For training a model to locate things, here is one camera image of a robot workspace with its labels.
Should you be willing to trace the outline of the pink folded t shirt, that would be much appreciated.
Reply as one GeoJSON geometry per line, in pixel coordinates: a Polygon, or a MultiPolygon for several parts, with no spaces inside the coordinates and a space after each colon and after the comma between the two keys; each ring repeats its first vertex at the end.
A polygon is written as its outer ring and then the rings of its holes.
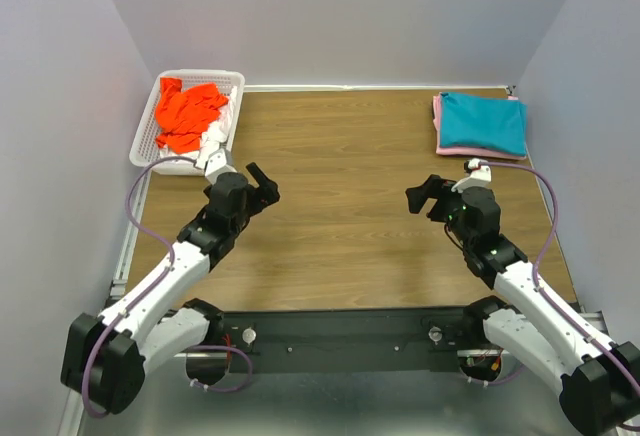
{"type": "Polygon", "coordinates": [[[527,155],[517,155],[508,152],[496,151],[487,148],[478,148],[471,146],[450,146],[444,147],[440,142],[440,124],[442,118],[442,102],[443,92],[433,97],[432,101],[432,121],[436,131],[436,149],[435,152],[440,156],[469,156],[479,158],[495,158],[501,160],[522,161],[527,155]]]}

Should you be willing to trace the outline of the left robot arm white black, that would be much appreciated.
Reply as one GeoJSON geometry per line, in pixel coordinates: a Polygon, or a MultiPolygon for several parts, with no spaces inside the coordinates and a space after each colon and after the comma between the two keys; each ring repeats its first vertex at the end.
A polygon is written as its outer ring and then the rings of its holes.
{"type": "Polygon", "coordinates": [[[234,248],[250,219],[280,199],[278,185],[255,163],[241,173],[210,159],[207,204],[168,243],[167,255],[122,299],[70,325],[61,382],[82,398],[93,418],[124,411],[146,377],[184,350],[214,349],[224,337],[222,315],[193,300],[175,314],[172,303],[207,276],[234,248]]]}

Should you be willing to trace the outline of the white crumpled t shirt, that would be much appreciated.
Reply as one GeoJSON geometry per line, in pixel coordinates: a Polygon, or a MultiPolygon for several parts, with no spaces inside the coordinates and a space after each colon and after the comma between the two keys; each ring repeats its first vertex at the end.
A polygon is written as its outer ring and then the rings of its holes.
{"type": "Polygon", "coordinates": [[[207,157],[220,149],[227,142],[231,133],[232,119],[235,111],[235,98],[237,96],[237,87],[231,88],[231,93],[226,95],[229,103],[221,109],[220,119],[210,124],[209,129],[202,136],[202,147],[198,151],[178,155],[167,149],[159,149],[161,158],[169,156],[183,156],[195,159],[202,163],[207,157]]]}

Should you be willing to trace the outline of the white plastic laundry basket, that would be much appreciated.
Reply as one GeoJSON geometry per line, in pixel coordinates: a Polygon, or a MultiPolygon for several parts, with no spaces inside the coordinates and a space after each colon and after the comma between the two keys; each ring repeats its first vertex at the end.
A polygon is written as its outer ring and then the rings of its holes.
{"type": "MultiPolygon", "coordinates": [[[[156,137],[160,134],[160,128],[155,120],[156,105],[160,100],[160,78],[172,77],[179,78],[183,81],[183,88],[205,84],[215,83],[220,91],[229,95],[233,86],[237,87],[237,96],[235,98],[235,111],[232,119],[231,133],[226,143],[221,148],[231,151],[236,132],[236,126],[239,119],[240,107],[245,87],[245,77],[234,71],[227,70],[208,70],[208,69],[178,69],[162,72],[157,78],[149,94],[146,106],[141,116],[131,150],[129,159],[134,166],[145,167],[150,163],[161,159],[159,149],[156,145],[156,137]]],[[[171,176],[200,176],[203,175],[205,161],[196,165],[186,161],[169,161],[163,162],[153,168],[155,172],[162,175],[171,176]]]]}

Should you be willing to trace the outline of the orange t shirt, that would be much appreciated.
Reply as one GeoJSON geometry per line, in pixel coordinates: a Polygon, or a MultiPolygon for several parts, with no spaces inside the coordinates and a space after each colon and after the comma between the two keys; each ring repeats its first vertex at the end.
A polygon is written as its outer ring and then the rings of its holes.
{"type": "Polygon", "coordinates": [[[229,98],[215,83],[183,89],[179,78],[160,78],[160,100],[155,120],[161,130],[156,137],[159,149],[183,155],[202,147],[202,136],[211,123],[220,119],[229,98]]]}

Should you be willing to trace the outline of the teal folded t shirt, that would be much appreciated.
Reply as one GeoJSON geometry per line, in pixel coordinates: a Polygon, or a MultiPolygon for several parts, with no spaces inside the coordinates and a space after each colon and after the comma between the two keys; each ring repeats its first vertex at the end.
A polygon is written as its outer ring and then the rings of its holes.
{"type": "Polygon", "coordinates": [[[440,142],[526,154],[527,106],[517,98],[443,92],[440,142]]]}

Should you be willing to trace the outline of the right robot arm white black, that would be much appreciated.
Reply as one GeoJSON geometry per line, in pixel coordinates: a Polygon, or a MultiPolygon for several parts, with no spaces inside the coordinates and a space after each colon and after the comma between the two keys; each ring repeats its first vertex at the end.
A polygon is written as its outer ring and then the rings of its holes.
{"type": "Polygon", "coordinates": [[[576,312],[540,276],[537,264],[500,229],[501,208],[487,164],[472,164],[465,178],[432,174],[405,194],[458,242],[467,267],[497,297],[472,304],[460,323],[469,346],[496,345],[534,373],[558,397],[566,419],[582,435],[628,428],[639,414],[639,350],[617,343],[576,312]]]}

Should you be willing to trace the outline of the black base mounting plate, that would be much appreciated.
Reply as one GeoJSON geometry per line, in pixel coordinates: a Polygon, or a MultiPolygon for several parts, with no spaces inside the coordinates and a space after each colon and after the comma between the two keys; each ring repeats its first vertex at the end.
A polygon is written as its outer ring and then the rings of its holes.
{"type": "Polygon", "coordinates": [[[493,378],[508,355],[477,335],[461,306],[218,312],[203,343],[244,354],[191,343],[187,368],[202,375],[251,362],[257,374],[471,369],[493,378]]]}

